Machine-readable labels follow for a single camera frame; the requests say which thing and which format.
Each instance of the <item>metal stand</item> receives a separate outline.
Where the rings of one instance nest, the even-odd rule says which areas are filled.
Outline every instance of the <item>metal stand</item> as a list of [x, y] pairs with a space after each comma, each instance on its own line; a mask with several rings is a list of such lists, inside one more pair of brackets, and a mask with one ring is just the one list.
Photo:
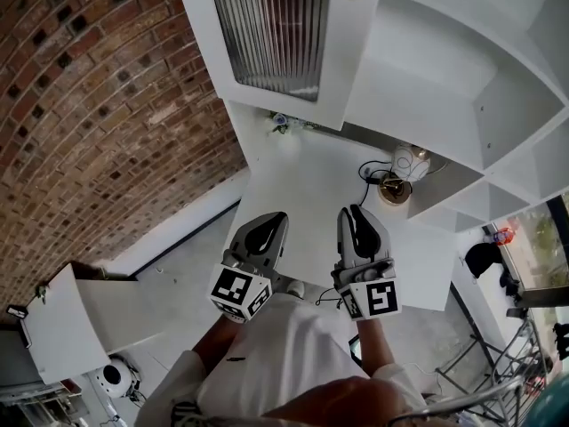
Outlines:
[[[435, 371], [467, 396], [465, 399], [475, 398], [484, 391], [485, 385], [496, 389], [504, 383], [520, 381], [521, 386], [516, 391], [504, 391], [494, 399], [479, 401], [476, 403], [476, 409], [471, 404], [463, 407], [463, 411], [476, 414], [498, 425], [518, 426], [547, 384], [548, 369], [535, 324], [529, 317], [526, 318], [504, 350], [485, 342], [480, 336], [471, 335], [471, 338], [469, 346], [454, 361], [445, 368], [436, 368]], [[477, 344], [487, 356], [491, 371], [485, 374], [484, 380], [472, 392], [468, 392], [455, 382], [449, 373]], [[498, 354], [495, 361], [492, 361], [491, 351]]]

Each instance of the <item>frosted glass panel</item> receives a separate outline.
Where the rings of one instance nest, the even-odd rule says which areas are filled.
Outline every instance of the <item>frosted glass panel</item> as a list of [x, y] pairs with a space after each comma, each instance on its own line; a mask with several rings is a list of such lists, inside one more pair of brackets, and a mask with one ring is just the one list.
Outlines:
[[316, 101], [329, 0], [215, 0], [236, 81]]

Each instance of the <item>floor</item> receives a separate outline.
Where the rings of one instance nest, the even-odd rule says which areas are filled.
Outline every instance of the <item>floor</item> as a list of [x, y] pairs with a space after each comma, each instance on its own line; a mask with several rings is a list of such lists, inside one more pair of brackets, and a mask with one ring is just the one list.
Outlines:
[[[124, 353], [140, 370], [140, 390], [146, 396], [157, 387], [177, 357], [191, 349], [219, 316], [205, 293], [212, 266], [220, 262], [234, 216], [235, 209], [227, 212], [138, 276], [153, 306], [171, 319], [170, 327], [163, 334]], [[307, 299], [314, 302], [321, 291], [308, 290]], [[322, 302], [321, 308], [335, 308], [335, 303]], [[450, 383], [432, 374], [436, 367], [443, 366], [464, 349], [472, 333], [451, 295], [445, 311], [404, 307], [400, 314], [386, 317], [382, 323], [397, 362], [405, 366], [421, 392], [440, 394], [442, 391], [445, 396], [457, 395]], [[484, 354], [475, 347], [451, 375], [468, 388], [477, 382], [485, 368]], [[101, 404], [107, 403], [104, 396], [96, 394], [101, 400], [93, 397], [92, 387], [86, 380], [84, 387], [91, 402], [98, 405], [92, 410], [97, 411], [94, 424], [107, 421], [105, 411], [101, 411]], [[113, 402], [124, 423], [132, 425], [138, 408], [127, 399]]]

